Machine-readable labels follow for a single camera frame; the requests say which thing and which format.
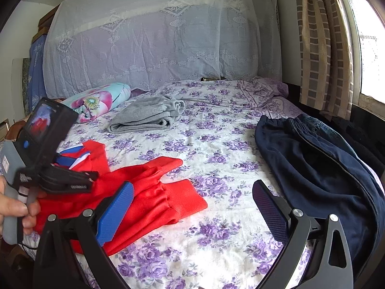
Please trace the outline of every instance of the gray towel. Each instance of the gray towel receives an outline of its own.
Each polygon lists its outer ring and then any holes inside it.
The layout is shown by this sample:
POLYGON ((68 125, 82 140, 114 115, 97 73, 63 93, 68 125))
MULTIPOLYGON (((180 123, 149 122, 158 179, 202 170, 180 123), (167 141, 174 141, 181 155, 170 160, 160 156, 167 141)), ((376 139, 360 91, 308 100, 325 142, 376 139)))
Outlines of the gray towel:
POLYGON ((133 102, 108 125, 113 134, 170 128, 184 110, 184 102, 168 95, 133 102))

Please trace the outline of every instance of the curtain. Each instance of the curtain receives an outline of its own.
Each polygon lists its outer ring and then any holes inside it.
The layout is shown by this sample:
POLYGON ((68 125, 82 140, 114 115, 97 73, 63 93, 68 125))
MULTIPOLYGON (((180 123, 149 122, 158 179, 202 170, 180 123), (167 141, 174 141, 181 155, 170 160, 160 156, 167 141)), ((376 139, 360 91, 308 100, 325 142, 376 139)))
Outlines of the curtain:
POLYGON ((296 0, 300 31, 300 102, 349 120, 353 56, 342 0, 296 0))

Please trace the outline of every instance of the bed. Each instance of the bed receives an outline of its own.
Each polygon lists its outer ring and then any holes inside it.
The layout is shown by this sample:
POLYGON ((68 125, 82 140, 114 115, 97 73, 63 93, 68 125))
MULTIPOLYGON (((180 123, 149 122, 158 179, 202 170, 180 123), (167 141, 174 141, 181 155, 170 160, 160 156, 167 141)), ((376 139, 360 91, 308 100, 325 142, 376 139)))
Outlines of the bed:
MULTIPOLYGON (((263 114, 281 118, 301 113, 285 99, 287 94, 286 84, 263 78, 177 81, 72 127, 59 150, 88 139, 99 141, 106 146, 111 170, 158 156, 180 158, 184 164, 162 181, 188 178, 208 203, 206 210, 160 227, 110 257, 131 288, 255 288, 261 281, 282 244, 272 237, 251 195, 257 179, 279 195, 253 134, 263 114), (122 135, 107 132, 108 122, 129 103, 160 94, 186 103, 174 127, 122 135)), ((24 242, 35 247, 38 240, 33 233, 24 242)), ((304 249, 288 288, 298 284, 310 250, 311 245, 304 249)), ((84 257, 78 259, 97 288, 84 257)))

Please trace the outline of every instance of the camera screen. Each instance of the camera screen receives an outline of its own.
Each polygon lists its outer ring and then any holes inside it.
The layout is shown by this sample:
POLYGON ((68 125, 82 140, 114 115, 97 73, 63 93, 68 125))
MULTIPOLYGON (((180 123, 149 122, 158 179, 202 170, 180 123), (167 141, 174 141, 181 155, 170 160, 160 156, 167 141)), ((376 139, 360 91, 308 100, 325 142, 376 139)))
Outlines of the camera screen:
POLYGON ((27 130, 37 142, 40 142, 47 132, 54 112, 56 111, 51 108, 51 106, 41 104, 40 107, 35 110, 34 114, 32 114, 27 130))

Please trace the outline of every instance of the pillow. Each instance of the pillow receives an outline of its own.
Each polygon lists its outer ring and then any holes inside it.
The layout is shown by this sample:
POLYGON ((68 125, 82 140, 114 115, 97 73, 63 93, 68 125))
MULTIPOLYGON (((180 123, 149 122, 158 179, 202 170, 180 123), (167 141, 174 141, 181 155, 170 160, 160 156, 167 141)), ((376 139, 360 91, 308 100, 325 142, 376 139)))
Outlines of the pillow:
POLYGON ((130 95, 130 86, 117 82, 75 94, 62 103, 79 113, 78 123, 85 123, 116 108, 130 95))

